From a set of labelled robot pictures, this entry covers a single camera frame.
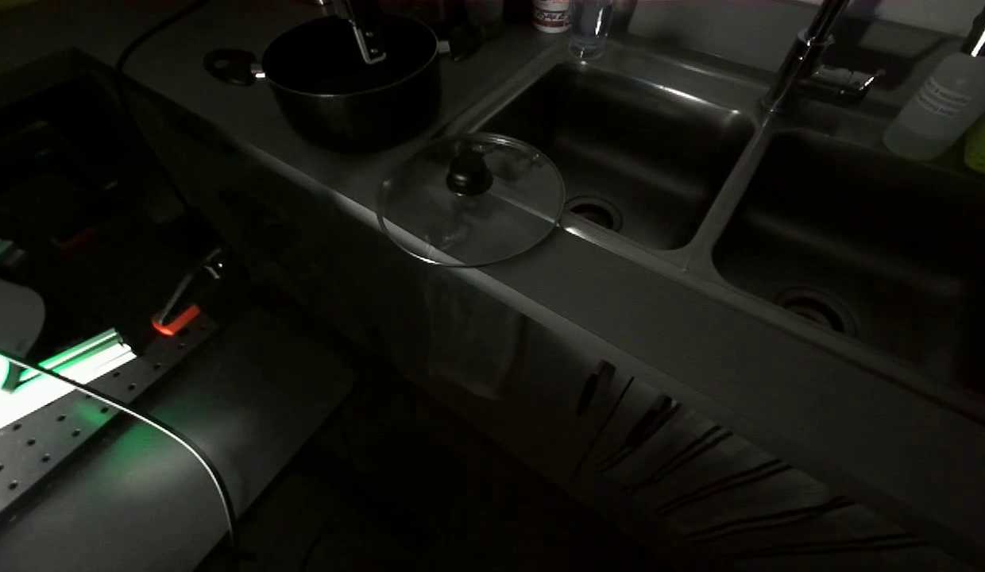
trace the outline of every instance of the cable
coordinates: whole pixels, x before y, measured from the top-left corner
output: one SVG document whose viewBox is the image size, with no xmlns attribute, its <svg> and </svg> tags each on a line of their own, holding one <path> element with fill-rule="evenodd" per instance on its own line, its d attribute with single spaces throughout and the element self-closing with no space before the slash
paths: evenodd
<svg viewBox="0 0 985 572">
<path fill-rule="evenodd" d="M 202 468 L 206 479 L 211 482 L 211 492 L 216 492 L 218 510 L 221 510 L 221 519 L 225 519 L 227 545 L 239 546 L 239 534 L 235 534 L 235 503 L 231 503 L 231 495 L 227 495 L 227 485 L 225 485 L 225 479 L 216 475 L 216 468 L 210 464 L 210 458 L 206 458 L 196 445 L 190 445 L 190 442 L 187 442 L 185 435 L 179 435 L 170 427 L 164 427 L 164 423 L 157 423 L 157 420 L 153 420 L 153 415 L 145 415 L 145 413 L 139 413 L 139 410 L 133 410 L 133 408 L 126 408 L 126 405 L 121 405 L 121 400 L 114 400 L 114 396 L 95 390 L 95 388 L 85 388 L 85 386 L 78 386 L 78 382 L 73 382 L 73 379 L 67 379 L 67 375 L 59 375 L 59 373 L 52 373 L 52 368 L 36 366 L 36 362 L 26 362 L 26 360 L 17 360 L 17 356 L 10 356 L 10 352 L 0 352 L 0 356 L 3 356 L 7 362 L 20 366 L 20 368 L 29 368 L 29 373 L 36 373 L 36 375 L 46 375 L 46 379 L 54 379 L 54 382 L 59 382 L 59 386 L 70 386 L 76 393 L 85 393 L 85 396 L 92 396 L 92 400 L 110 408 L 110 410 L 118 410 L 118 413 L 124 413 L 124 415 L 133 415 L 136 423 L 144 423 L 144 427 L 162 431 L 162 435 L 170 438 L 179 448 L 185 448 L 185 452 Z"/>
<path fill-rule="evenodd" d="M 139 147 L 150 152 L 150 160 L 155 163 L 155 171 L 164 179 L 168 192 L 181 199 L 185 211 L 193 211 L 190 199 L 185 198 L 181 183 L 173 181 L 173 176 L 155 160 L 150 141 L 144 136 L 139 130 L 139 122 L 136 122 L 136 112 L 129 106 L 129 96 L 126 96 L 126 65 L 129 57 L 150 40 L 155 37 L 157 32 L 170 30 L 173 22 L 193 17 L 200 5 L 206 5 L 210 0 L 193 0 L 193 3 L 185 3 L 179 12 L 164 17 L 162 22 L 150 24 L 144 35 L 136 35 L 114 59 L 114 96 L 118 96 L 118 106 L 126 117 L 126 123 L 133 128 Z"/>
</svg>

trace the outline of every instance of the glass lid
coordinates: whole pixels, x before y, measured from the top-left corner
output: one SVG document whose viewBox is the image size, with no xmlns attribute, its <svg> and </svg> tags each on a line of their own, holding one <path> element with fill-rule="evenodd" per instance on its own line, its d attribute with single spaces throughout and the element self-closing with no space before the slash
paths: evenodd
<svg viewBox="0 0 985 572">
<path fill-rule="evenodd" d="M 440 141 L 381 181 L 381 233 L 425 264 L 497 264 L 545 242 L 562 219 L 562 176 L 503 135 Z"/>
</svg>

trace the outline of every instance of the stainless steel sink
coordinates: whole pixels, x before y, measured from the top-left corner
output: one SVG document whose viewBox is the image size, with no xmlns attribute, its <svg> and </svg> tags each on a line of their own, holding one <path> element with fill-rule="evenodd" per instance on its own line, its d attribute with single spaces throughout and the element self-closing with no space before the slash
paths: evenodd
<svg viewBox="0 0 985 572">
<path fill-rule="evenodd" d="M 779 135 L 716 267 L 935 382 L 985 390 L 985 179 Z"/>
<path fill-rule="evenodd" d="M 691 239 L 752 122 L 699 70 L 651 59 L 664 80 L 614 65 L 559 65 L 491 114 L 482 130 L 543 150 L 569 183 L 569 213 L 645 248 Z"/>
</svg>

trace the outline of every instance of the faucet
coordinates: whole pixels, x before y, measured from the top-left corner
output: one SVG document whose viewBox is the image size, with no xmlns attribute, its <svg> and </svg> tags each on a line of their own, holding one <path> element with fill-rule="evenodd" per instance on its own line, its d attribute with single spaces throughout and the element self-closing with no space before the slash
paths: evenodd
<svg viewBox="0 0 985 572">
<path fill-rule="evenodd" d="M 877 83 L 877 74 L 833 70 L 820 57 L 833 44 L 833 24 L 846 12 L 848 0 L 820 0 L 809 24 L 790 40 L 779 76 L 762 98 L 764 114 L 790 112 L 797 89 L 826 93 L 833 98 L 864 98 Z"/>
</svg>

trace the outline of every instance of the countertop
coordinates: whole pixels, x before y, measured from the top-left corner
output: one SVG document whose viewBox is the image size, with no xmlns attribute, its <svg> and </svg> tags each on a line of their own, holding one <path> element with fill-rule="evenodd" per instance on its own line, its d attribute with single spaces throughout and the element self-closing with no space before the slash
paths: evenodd
<svg viewBox="0 0 985 572">
<path fill-rule="evenodd" d="M 0 17 L 0 74 L 59 47 L 110 65 L 126 37 L 164 17 L 153 3 L 85 5 L 98 3 L 38 3 Z M 150 40 L 129 74 L 299 181 L 305 195 L 337 198 L 371 225 L 376 188 L 386 167 L 425 141 L 457 130 L 459 114 L 491 106 L 519 89 L 521 70 L 553 57 L 549 37 L 503 30 L 474 59 L 440 65 L 444 106 L 429 135 L 389 152 L 340 160 L 301 143 L 270 89 L 231 89 L 200 67 L 211 47 L 261 52 L 307 17 L 299 3 L 210 3 Z M 985 420 L 743 315 L 679 270 L 617 257 L 571 233 L 557 233 L 512 264 L 457 274 L 531 319 L 598 339 L 611 360 L 647 373 L 645 382 L 848 495 L 985 555 Z"/>
</svg>

